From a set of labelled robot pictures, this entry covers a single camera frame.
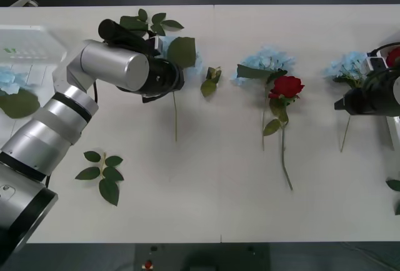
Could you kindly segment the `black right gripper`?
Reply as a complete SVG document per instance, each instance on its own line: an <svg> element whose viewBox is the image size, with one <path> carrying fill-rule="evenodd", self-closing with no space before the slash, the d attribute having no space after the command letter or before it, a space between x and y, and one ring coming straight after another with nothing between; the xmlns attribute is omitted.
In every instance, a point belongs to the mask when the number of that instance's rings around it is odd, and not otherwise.
<svg viewBox="0 0 400 271"><path fill-rule="evenodd" d="M351 89L334 103L335 111L349 114L399 116L399 68L374 71L367 77L367 96L361 88Z"/></svg>

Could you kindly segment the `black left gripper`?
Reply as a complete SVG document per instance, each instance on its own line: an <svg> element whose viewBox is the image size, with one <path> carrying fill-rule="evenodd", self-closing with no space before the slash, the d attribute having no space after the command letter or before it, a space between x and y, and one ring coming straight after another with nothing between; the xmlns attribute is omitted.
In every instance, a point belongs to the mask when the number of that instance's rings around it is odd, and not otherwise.
<svg viewBox="0 0 400 271"><path fill-rule="evenodd" d="M155 100L158 100L166 95L168 95L168 92L163 92L157 95L150 95L150 94L142 94L142 102L143 103L149 103Z"/></svg>

